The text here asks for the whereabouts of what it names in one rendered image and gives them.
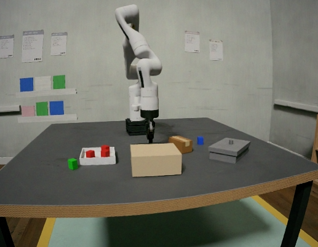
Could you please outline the blue block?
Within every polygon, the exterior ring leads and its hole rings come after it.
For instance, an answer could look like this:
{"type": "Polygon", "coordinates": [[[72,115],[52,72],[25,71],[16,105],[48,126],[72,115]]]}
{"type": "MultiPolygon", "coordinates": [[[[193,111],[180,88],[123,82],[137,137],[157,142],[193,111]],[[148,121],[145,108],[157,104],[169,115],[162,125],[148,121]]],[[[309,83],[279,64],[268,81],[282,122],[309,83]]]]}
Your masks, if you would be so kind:
{"type": "Polygon", "coordinates": [[[202,136],[198,136],[198,137],[197,137],[197,143],[198,143],[198,145],[203,145],[203,143],[204,143],[204,138],[203,138],[202,136]]]}

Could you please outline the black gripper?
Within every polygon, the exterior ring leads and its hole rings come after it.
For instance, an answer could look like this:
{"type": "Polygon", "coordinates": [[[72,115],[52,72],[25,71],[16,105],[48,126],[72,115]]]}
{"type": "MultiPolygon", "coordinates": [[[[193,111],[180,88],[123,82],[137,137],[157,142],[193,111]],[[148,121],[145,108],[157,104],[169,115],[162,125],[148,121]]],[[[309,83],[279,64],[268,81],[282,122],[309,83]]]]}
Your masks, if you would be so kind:
{"type": "Polygon", "coordinates": [[[145,132],[147,137],[147,143],[153,143],[155,122],[154,118],[159,117],[159,110],[140,110],[140,116],[146,118],[145,132]]]}

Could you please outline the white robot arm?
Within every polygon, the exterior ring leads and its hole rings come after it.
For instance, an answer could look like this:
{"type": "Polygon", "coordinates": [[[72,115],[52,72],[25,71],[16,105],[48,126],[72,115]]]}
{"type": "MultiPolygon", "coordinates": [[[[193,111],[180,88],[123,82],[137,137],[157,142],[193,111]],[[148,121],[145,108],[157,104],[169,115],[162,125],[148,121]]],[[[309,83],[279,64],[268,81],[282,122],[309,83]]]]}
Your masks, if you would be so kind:
{"type": "Polygon", "coordinates": [[[130,120],[145,120],[145,118],[140,117],[140,110],[159,109],[158,84],[151,81],[150,76],[159,75],[162,71],[162,64],[150,49],[145,37],[139,33],[140,13],[138,7],[132,4],[117,8],[115,17],[125,34],[122,47],[126,78],[128,80],[138,79],[136,84],[129,87],[130,120]],[[131,65],[136,57],[140,61],[137,65],[131,65]],[[132,107],[131,104],[133,104],[132,107]]]}

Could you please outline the green block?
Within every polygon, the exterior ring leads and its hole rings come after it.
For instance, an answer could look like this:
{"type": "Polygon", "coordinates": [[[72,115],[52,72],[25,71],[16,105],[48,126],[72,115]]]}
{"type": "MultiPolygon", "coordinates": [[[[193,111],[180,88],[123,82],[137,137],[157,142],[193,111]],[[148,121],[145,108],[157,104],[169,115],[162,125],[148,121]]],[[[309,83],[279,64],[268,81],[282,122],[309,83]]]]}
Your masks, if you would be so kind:
{"type": "Polygon", "coordinates": [[[78,161],[76,159],[69,159],[68,166],[69,166],[69,169],[71,170],[78,169],[78,161]]]}

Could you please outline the brown cardboard box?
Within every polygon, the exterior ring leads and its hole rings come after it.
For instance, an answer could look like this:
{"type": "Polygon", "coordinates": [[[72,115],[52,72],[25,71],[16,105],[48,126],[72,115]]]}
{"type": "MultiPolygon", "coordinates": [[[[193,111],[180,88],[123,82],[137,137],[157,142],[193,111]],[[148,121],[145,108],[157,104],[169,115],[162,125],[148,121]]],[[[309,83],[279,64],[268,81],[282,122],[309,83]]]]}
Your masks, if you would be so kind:
{"type": "Polygon", "coordinates": [[[169,143],[174,143],[181,154],[189,153],[193,149],[193,141],[181,136],[169,137],[169,143]]]}

